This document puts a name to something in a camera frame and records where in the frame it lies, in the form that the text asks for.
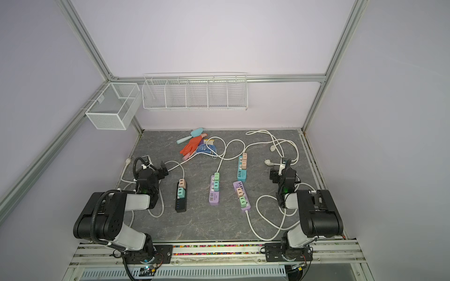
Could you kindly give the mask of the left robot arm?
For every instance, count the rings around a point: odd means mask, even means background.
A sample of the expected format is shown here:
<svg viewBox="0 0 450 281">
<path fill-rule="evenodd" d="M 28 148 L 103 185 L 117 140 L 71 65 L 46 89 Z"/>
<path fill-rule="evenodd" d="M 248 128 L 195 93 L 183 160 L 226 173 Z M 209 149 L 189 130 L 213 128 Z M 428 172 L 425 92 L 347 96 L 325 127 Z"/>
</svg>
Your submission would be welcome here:
<svg viewBox="0 0 450 281">
<path fill-rule="evenodd" d="M 132 172 L 134 190 L 115 189 L 91 195 L 75 222 L 73 235 L 122 254 L 137 254 L 141 263 L 151 263 L 157 255 L 151 236 L 126 225 L 124 216 L 126 212 L 155 208 L 161 193 L 159 182 L 169 172 L 164 162 L 156 167 L 141 157 L 134 160 Z"/>
</svg>

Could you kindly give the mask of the black power strip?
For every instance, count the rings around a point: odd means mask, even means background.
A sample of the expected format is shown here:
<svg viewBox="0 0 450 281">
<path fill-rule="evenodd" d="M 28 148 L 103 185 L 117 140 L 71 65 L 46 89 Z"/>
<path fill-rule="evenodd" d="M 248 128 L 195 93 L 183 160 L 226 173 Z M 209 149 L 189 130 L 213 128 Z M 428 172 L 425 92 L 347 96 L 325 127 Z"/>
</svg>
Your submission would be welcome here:
<svg viewBox="0 0 450 281">
<path fill-rule="evenodd" d="M 175 211 L 177 213 L 183 213 L 187 210 L 187 195 L 185 196 L 184 199 L 178 199 L 178 197 L 176 197 L 176 202 L 175 202 Z"/>
</svg>

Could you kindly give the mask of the teal usb charger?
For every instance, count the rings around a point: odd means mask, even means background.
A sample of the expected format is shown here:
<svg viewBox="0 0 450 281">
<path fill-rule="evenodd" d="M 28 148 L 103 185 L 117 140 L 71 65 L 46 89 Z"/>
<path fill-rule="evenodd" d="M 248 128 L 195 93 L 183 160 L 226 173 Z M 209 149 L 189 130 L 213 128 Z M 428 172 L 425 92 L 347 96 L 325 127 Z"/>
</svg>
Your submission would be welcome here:
<svg viewBox="0 0 450 281">
<path fill-rule="evenodd" d="M 186 190 L 185 190 L 185 188 L 179 187 L 179 188 L 177 189 L 177 197 L 178 197 L 178 199 L 184 199 L 185 196 L 186 196 Z"/>
</svg>

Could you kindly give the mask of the pink usb charger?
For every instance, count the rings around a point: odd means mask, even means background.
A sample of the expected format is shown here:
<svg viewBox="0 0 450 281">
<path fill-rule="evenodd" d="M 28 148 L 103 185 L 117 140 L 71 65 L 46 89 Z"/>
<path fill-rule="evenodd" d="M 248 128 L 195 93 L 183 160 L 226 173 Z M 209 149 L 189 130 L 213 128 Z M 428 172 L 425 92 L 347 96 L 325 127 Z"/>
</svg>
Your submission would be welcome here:
<svg viewBox="0 0 450 281">
<path fill-rule="evenodd" d="M 186 181 L 185 181 L 185 179 L 180 179 L 179 180 L 178 187 L 179 188 L 183 188 L 183 189 L 186 188 Z"/>
</svg>

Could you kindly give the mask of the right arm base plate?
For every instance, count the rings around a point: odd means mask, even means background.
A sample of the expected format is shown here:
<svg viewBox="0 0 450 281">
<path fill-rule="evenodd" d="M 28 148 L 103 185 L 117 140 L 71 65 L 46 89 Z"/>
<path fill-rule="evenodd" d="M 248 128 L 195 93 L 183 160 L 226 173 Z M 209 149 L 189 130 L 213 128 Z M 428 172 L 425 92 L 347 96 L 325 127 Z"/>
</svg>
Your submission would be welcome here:
<svg viewBox="0 0 450 281">
<path fill-rule="evenodd" d="M 310 262 L 313 260 L 311 247 L 292 248 L 276 242 L 265 243 L 261 250 L 267 262 Z"/>
</svg>

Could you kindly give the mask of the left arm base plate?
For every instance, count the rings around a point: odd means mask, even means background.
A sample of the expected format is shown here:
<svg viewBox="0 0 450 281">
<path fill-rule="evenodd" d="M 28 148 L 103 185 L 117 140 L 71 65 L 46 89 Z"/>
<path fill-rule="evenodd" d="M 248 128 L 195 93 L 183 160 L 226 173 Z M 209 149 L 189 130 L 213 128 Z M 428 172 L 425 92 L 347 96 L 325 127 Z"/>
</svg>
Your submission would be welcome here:
<svg viewBox="0 0 450 281">
<path fill-rule="evenodd" d="M 160 244 L 155 245 L 154 249 L 148 253 L 145 251 L 126 252 L 123 257 L 129 265 L 145 264 L 166 264 L 170 263 L 173 253 L 173 245 Z"/>
</svg>

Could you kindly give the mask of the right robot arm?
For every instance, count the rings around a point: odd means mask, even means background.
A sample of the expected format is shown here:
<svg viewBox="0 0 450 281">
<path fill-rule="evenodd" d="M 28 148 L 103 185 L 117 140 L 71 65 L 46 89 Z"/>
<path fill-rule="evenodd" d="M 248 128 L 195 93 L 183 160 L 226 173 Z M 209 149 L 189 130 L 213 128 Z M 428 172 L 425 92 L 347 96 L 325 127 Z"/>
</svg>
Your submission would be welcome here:
<svg viewBox="0 0 450 281">
<path fill-rule="evenodd" d="M 343 221 L 328 190 L 301 190 L 295 186 L 296 171 L 291 167 L 281 172 L 270 170 L 270 180 L 278 185 L 275 198 L 283 210 L 296 210 L 298 224 L 281 238 L 281 257 L 286 261 L 309 261 L 310 244 L 321 238 L 343 234 Z"/>
</svg>

